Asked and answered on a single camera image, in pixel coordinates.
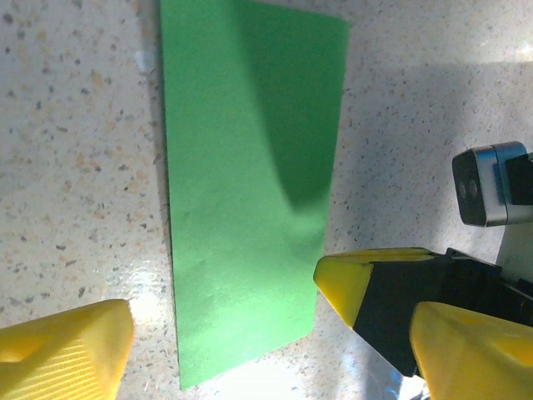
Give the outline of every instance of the ridged yellow surface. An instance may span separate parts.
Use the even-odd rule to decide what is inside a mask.
[[[353,327],[376,262],[425,261],[432,259],[424,248],[382,248],[344,252],[321,258],[314,280],[342,321]]]
[[[431,400],[533,399],[533,328],[421,302],[411,345]]]
[[[124,300],[2,329],[0,399],[113,399],[132,339]]]

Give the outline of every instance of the speckled countertop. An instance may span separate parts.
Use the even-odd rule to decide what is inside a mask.
[[[277,3],[352,22],[326,251],[495,260],[503,230],[461,224],[451,158],[533,145],[533,3]],[[136,63],[156,53],[155,4],[1,4],[0,326],[127,298],[137,333],[121,399],[395,398],[395,373],[321,297],[308,337],[179,392],[162,88]]]

